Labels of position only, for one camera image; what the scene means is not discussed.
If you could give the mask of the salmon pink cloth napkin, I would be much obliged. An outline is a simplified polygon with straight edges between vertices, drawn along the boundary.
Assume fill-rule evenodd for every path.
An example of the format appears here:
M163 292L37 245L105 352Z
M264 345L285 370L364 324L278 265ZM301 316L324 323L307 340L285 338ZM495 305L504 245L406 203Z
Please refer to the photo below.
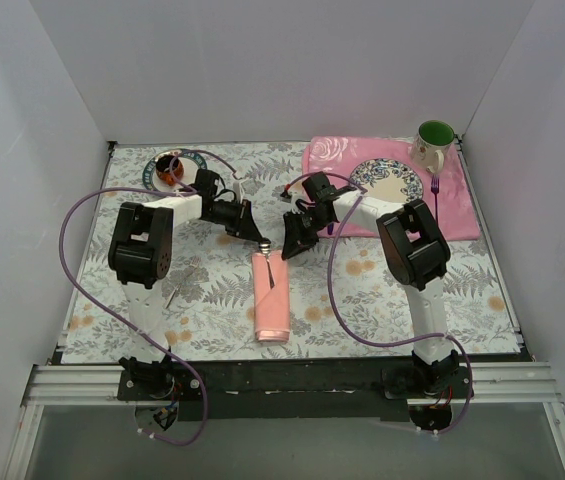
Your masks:
M289 268L280 250L252 255L254 331L258 342L286 343L290 338Z

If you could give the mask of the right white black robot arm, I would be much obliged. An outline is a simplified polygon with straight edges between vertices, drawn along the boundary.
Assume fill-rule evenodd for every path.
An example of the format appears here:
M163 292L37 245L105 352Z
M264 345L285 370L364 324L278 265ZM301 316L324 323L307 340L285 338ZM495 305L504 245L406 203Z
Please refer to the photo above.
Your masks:
M426 397L437 397L449 388L459 368L458 349L448 334L443 300L443 279L451 257L447 241L423 200L404 204L379 200L351 180L345 186L334 186L330 179L335 176L318 172L298 177L306 200L284 188L281 197L292 209L283 215L282 258L288 260L312 249L319 241L319 232L335 225L327 262L327 290L336 320L347 335L366 346L396 348L411 344L412 366L396 383L414 386ZM385 343L367 340L354 333L340 315L333 290L333 264L340 235L349 223L365 230L377 228L389 272L407 296L412 338Z

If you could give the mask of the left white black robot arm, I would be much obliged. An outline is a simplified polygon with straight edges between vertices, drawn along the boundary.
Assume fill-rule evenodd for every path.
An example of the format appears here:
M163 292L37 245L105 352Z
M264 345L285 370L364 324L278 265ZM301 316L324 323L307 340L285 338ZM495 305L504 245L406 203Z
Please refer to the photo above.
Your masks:
M251 202L235 189L231 200L222 200L220 184L219 174L201 169L193 194L125 202L118 212L108 263L128 301L134 336L133 350L120 364L133 386L155 400L201 396L201 381L169 356L162 283L171 267L174 228L200 219L223 226L232 237L271 245L256 226Z

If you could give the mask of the green inside floral mug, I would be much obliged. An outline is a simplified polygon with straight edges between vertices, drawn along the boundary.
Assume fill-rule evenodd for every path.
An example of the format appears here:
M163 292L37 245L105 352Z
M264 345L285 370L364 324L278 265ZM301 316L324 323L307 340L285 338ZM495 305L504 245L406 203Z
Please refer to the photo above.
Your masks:
M421 169L439 174L455 138L453 128L439 120L422 123L410 149L410 159Z

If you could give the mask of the floral tablecloth mat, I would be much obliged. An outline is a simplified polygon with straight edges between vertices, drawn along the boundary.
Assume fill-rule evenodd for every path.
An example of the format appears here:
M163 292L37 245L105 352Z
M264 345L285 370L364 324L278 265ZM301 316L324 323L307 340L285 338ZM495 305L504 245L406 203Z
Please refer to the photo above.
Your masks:
M114 363L142 345L125 325L128 304L107 254L119 206L148 183L156 146L118 146L96 203L62 353L66 364ZM286 343L254 335L252 244L207 222L174 233L170 271L157 312L173 351L189 361L407 355L413 327L406 294L374 238L321 240L289 261L291 334ZM517 354L522 341L483 239L451 244L443 293L450 333L477 354Z

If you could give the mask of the silver fork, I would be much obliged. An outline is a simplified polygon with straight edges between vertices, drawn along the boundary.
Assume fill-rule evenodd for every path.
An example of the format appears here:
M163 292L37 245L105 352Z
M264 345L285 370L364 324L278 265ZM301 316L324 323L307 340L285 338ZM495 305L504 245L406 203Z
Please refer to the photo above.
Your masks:
M195 273L197 268L199 267L201 259L199 257L193 257L191 259L190 264L184 270L181 281L185 282L191 275Z

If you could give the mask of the green rimmed white saucer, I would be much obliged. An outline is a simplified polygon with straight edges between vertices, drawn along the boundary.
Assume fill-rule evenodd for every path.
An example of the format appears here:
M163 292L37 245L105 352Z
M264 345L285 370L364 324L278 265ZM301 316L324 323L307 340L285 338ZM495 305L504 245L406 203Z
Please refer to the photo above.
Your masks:
M183 151L181 149L158 153L147 163L144 168L142 181L146 189L162 192L173 192L180 187L178 183L176 183L175 186L169 186L165 184L158 178L156 174L157 158L167 153L176 154L181 160L184 167L184 174L180 182L184 184L192 184L195 181L197 171L207 168L206 160L198 153Z

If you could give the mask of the small brown cup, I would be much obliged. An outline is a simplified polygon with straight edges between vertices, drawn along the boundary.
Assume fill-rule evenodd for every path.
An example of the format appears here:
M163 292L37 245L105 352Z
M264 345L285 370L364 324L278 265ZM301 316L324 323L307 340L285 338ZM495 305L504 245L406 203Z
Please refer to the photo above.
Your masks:
M156 160L158 178L169 186L175 186L184 174L184 167L176 154L161 155Z

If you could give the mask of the blue floral patterned plate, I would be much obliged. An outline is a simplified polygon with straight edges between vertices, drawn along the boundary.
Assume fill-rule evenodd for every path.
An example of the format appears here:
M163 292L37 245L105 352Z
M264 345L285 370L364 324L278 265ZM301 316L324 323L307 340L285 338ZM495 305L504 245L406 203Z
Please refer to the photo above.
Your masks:
M420 177L410 166L394 159L366 160L351 172L350 179L379 200L404 204L423 198Z

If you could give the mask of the purple plastic fork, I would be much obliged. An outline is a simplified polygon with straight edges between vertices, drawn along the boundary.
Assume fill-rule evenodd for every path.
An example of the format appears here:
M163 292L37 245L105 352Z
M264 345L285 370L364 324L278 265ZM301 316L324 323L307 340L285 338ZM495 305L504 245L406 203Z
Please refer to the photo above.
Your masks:
M434 196L435 213L438 213L438 195L440 192L440 178L438 174L433 174L431 178L431 192Z

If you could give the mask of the pink rose placemat cloth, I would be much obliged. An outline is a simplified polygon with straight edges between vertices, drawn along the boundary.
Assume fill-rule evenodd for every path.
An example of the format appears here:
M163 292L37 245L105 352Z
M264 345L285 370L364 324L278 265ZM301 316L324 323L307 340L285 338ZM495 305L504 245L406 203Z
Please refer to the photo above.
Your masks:
M351 172L362 162L390 158L410 166L423 184L423 200L435 212L430 190L431 174L410 159L412 141L365 137L315 137L302 158L305 173L330 171L350 179ZM471 195L467 187L458 152L451 147L439 176L438 220L447 241L475 240L480 236Z

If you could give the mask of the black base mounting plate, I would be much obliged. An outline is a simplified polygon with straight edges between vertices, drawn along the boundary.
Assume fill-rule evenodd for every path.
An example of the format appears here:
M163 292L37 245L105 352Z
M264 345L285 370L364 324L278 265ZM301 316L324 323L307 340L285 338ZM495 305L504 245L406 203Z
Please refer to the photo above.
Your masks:
M409 357L121 363L117 398L169 402L182 421L378 417L406 422L410 400L471 396L466 367L430 381Z

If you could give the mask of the aluminium frame rail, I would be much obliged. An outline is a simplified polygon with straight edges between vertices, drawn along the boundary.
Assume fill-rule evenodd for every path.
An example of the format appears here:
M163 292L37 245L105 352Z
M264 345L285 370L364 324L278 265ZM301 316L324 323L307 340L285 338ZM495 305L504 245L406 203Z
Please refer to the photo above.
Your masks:
M562 395L546 362L474 363L476 403L555 403ZM33 369L21 404L108 405L116 401L120 366L42 366Z

